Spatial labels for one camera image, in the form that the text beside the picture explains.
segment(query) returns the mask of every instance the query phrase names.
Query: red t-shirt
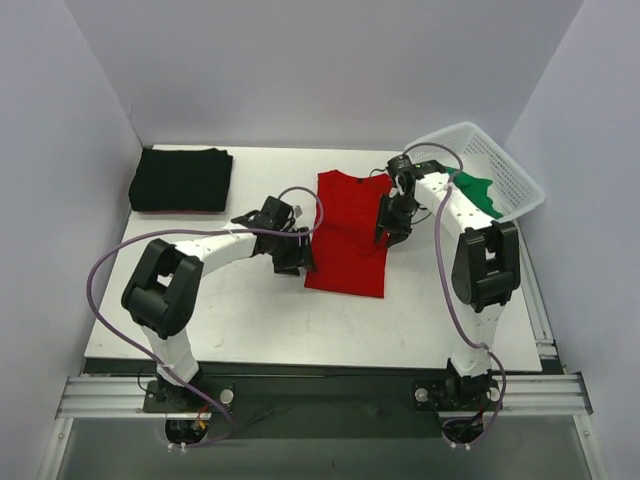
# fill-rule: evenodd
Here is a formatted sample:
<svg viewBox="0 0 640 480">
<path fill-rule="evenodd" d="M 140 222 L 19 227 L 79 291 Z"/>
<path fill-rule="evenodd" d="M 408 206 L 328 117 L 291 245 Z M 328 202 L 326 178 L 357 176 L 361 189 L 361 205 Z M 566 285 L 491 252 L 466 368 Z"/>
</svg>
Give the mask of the red t-shirt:
<svg viewBox="0 0 640 480">
<path fill-rule="evenodd" d="M 380 197 L 391 190 L 387 175 L 356 178 L 338 170 L 318 175 L 324 221 L 313 233 L 318 267 L 304 286 L 328 292 L 384 297 L 387 236 L 374 243 Z"/>
</svg>

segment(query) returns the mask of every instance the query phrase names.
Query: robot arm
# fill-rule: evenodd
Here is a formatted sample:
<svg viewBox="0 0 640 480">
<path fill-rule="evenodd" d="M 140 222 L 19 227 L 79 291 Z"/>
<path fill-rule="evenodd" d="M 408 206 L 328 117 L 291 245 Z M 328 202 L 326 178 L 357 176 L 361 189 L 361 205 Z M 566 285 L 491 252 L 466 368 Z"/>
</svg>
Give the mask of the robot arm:
<svg viewBox="0 0 640 480">
<path fill-rule="evenodd" d="M 125 288 L 122 306 L 141 326 L 153 352 L 179 378 L 191 382 L 199 371 L 186 326 L 202 277 L 228 263 L 259 254 L 271 255 L 275 273 L 300 275 L 299 267 L 315 270 L 308 236 L 278 237 L 250 230 L 289 234 L 304 234 L 308 230 L 293 229 L 294 223 L 294 209 L 268 197 L 260 211 L 227 223 L 221 230 L 224 235 L 175 244 L 158 239 L 147 245 Z M 229 230 L 240 232 L 226 234 Z M 178 385 L 161 365 L 157 372 L 164 381 Z"/>
<path fill-rule="evenodd" d="M 411 220 L 419 205 L 431 212 L 438 210 L 449 175 L 435 160 L 414 165 L 407 155 L 391 159 L 387 172 L 398 191 L 381 199 L 376 238 L 388 232 L 387 244 L 392 246 L 411 234 Z M 441 225 L 458 239 L 448 281 L 457 297 L 453 299 L 456 310 L 472 311 L 462 317 L 462 330 L 473 343 L 491 348 L 500 314 L 520 285 L 517 228 L 479 211 L 455 187 L 442 212 Z M 491 359 L 486 350 L 471 348 L 462 339 L 453 350 L 448 369 L 453 370 L 460 390 L 464 390 L 465 379 L 480 390 L 488 389 L 491 383 Z M 462 391 L 457 395 L 465 396 Z"/>
</svg>

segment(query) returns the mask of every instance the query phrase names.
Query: white wall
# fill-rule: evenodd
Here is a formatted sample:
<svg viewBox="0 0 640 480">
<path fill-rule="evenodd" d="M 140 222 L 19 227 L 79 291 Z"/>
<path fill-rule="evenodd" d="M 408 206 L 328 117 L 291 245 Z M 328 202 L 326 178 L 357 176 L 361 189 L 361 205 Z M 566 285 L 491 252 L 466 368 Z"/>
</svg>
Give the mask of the white wall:
<svg viewBox="0 0 640 480">
<path fill-rule="evenodd" d="M 0 477 L 35 478 L 139 143 L 62 0 L 0 15 Z"/>
<path fill-rule="evenodd" d="M 504 142 L 582 0 L 67 0 L 143 143 Z"/>
<path fill-rule="evenodd" d="M 637 1 L 587 0 L 507 141 L 547 191 L 522 226 L 615 479 L 640 478 L 638 19 Z"/>
</svg>

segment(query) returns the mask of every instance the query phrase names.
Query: white table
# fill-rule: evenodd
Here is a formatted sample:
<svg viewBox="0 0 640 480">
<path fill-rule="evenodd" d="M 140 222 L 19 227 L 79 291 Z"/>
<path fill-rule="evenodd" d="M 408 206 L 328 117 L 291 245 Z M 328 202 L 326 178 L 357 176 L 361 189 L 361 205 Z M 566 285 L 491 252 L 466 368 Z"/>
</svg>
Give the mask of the white table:
<svg viewBox="0 0 640 480">
<path fill-rule="evenodd" d="M 228 151 L 234 165 L 225 214 L 134 212 L 124 238 L 168 228 L 216 229 L 230 218 L 260 208 L 268 195 L 289 186 L 315 190 L 319 172 L 339 169 L 363 177 L 396 154 L 275 148 Z M 284 200 L 302 206 L 298 225 L 312 224 L 315 208 L 310 196 L 293 192 Z M 101 307 L 118 329 L 145 345 L 140 328 L 120 306 L 120 296 L 146 243 L 119 253 Z M 455 242 L 445 232 L 443 245 L 452 259 Z M 458 341 L 438 280 L 432 218 L 389 251 L 384 299 L 325 293 L 305 289 L 303 283 L 303 277 L 274 275 L 268 256 L 227 265 L 204 278 L 188 326 L 195 357 L 222 362 L 443 368 Z M 521 289 L 514 292 L 500 319 L 494 350 L 508 370 L 541 370 Z M 98 322 L 85 356 L 145 358 Z"/>
</svg>

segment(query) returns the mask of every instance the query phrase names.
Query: basket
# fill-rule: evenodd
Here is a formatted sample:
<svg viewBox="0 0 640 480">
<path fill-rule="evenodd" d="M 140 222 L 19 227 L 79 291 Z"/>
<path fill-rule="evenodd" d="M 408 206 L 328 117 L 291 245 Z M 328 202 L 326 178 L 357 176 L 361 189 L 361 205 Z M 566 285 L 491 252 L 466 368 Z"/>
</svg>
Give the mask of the basket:
<svg viewBox="0 0 640 480">
<path fill-rule="evenodd" d="M 489 135 L 471 122 L 458 123 L 421 137 L 419 142 L 441 143 L 460 155 L 464 171 L 478 178 L 493 180 L 489 197 L 501 221 L 514 220 L 544 201 L 544 191 Z M 445 166 L 458 167 L 451 155 L 436 147 L 417 147 L 409 153 L 414 163 L 438 160 Z"/>
</svg>

